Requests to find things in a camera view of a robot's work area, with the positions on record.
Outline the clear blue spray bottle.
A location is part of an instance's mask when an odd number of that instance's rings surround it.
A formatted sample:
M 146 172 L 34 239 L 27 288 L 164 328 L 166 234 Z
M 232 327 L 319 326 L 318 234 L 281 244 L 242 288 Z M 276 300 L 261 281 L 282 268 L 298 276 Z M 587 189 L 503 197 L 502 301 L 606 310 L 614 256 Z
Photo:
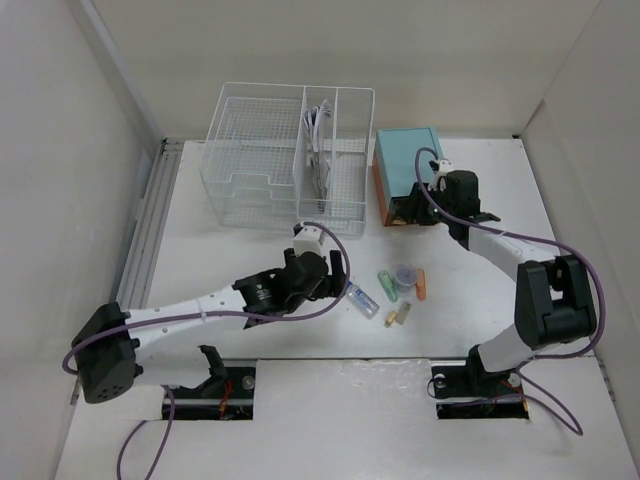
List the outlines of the clear blue spray bottle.
M 358 285 L 351 281 L 347 282 L 346 296 L 358 311 L 368 319 L 373 319 L 379 312 L 380 306 Z

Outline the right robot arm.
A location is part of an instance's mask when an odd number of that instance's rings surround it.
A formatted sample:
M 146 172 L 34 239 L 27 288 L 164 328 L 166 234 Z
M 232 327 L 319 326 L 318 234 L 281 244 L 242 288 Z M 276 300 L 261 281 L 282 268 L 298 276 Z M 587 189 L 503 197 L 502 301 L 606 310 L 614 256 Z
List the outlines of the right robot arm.
M 484 212 L 478 178 L 465 170 L 440 170 L 417 180 L 402 215 L 427 226 L 443 224 L 463 249 L 483 257 L 515 284 L 512 324 L 473 346 L 463 364 L 432 369 L 438 399 L 490 397 L 516 392 L 511 377 L 547 349 L 595 338 L 602 318 L 602 288 L 576 250 L 549 251 L 551 241 L 501 230 Z

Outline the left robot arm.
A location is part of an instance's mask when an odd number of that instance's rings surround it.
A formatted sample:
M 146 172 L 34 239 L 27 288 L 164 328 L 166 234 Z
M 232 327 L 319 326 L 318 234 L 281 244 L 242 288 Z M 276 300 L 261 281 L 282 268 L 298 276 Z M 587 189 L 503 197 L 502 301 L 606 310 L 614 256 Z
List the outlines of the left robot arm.
M 63 361 L 77 376 L 89 404 L 118 398 L 151 370 L 154 356 L 181 343 L 202 354 L 189 379 L 163 375 L 162 384 L 196 390 L 201 396 L 223 387 L 223 363 L 214 340 L 226 332 L 318 318 L 346 293 L 348 255 L 332 250 L 284 252 L 284 265 L 239 279 L 212 294 L 159 308 L 125 311 L 117 302 L 101 305 L 75 335 Z

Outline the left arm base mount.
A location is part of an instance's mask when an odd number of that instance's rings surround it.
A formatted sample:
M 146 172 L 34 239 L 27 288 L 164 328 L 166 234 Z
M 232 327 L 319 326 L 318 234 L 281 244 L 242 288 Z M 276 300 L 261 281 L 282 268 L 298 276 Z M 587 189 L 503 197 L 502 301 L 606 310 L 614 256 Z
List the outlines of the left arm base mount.
M 202 345 L 206 376 L 193 388 L 171 387 L 174 419 L 182 421 L 250 421 L 254 416 L 257 362 L 223 360 L 213 346 Z

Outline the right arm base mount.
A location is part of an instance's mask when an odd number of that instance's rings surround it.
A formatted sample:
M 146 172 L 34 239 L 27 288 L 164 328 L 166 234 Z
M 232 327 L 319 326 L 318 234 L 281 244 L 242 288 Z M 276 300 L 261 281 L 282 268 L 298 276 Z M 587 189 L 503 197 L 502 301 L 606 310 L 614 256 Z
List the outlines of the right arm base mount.
M 431 376 L 439 420 L 529 419 L 522 382 L 514 369 L 486 373 L 473 362 L 436 362 Z

